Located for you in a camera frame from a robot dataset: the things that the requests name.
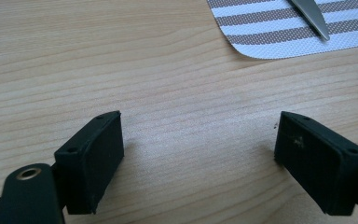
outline wood grain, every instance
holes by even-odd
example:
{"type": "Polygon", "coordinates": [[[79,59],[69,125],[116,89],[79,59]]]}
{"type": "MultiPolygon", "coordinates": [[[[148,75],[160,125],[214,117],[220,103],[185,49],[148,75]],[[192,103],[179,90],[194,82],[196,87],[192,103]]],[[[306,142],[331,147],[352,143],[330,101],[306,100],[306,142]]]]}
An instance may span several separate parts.
{"type": "Polygon", "coordinates": [[[283,110],[358,144],[358,49],[241,56],[205,0],[0,0],[0,193],[91,118],[122,112],[125,159],[67,223],[356,223],[273,160],[283,110]]]}

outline striped mat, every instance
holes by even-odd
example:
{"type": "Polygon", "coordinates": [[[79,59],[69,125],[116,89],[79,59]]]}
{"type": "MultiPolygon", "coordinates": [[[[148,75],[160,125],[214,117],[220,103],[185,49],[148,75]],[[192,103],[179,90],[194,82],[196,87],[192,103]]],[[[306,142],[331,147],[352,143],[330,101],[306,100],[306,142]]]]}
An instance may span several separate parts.
{"type": "Polygon", "coordinates": [[[279,59],[358,47],[358,0],[315,0],[329,41],[319,37],[290,0],[207,1],[223,34],[246,56],[279,59]]]}

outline gray stripe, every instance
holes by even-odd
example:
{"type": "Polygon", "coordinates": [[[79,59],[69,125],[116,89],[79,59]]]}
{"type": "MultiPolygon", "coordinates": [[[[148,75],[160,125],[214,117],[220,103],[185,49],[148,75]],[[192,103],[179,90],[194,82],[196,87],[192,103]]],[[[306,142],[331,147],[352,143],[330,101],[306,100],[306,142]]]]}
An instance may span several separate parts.
{"type": "MultiPolygon", "coordinates": [[[[329,34],[343,34],[358,31],[358,20],[328,23],[329,34]]],[[[316,33],[309,27],[280,30],[256,35],[227,35],[231,44],[265,45],[292,40],[315,37],[316,33]]]]}
{"type": "MultiPolygon", "coordinates": [[[[322,13],[345,11],[358,8],[358,0],[325,3],[318,5],[322,13]]],[[[236,16],[217,17],[219,26],[241,25],[262,21],[278,21],[283,19],[301,17],[301,13],[294,8],[284,8],[236,16]]]]}
{"type": "Polygon", "coordinates": [[[272,2],[275,0],[208,0],[210,8],[214,7],[234,7],[239,5],[248,5],[252,3],[272,2]]]}

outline black plastic block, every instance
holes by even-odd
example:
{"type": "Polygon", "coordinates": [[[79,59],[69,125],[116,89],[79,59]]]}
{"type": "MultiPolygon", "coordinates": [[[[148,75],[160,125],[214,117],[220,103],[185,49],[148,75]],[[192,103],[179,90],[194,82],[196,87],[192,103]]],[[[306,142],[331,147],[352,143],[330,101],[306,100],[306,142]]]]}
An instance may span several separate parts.
{"type": "Polygon", "coordinates": [[[275,159],[325,213],[351,215],[358,182],[356,144],[313,119],[282,112],[275,159]]]}
{"type": "Polygon", "coordinates": [[[98,202],[124,157],[120,112],[92,119],[54,153],[54,169],[69,214],[96,213],[98,202]]]}

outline metal blade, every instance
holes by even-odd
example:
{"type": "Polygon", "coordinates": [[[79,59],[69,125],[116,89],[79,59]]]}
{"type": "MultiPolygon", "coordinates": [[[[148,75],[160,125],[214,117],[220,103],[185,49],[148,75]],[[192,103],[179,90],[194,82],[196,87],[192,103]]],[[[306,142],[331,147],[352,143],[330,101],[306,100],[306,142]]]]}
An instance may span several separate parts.
{"type": "Polygon", "coordinates": [[[324,20],[324,15],[313,0],[291,0],[298,9],[304,14],[307,20],[316,28],[318,33],[325,39],[329,40],[328,29],[324,20]]]}

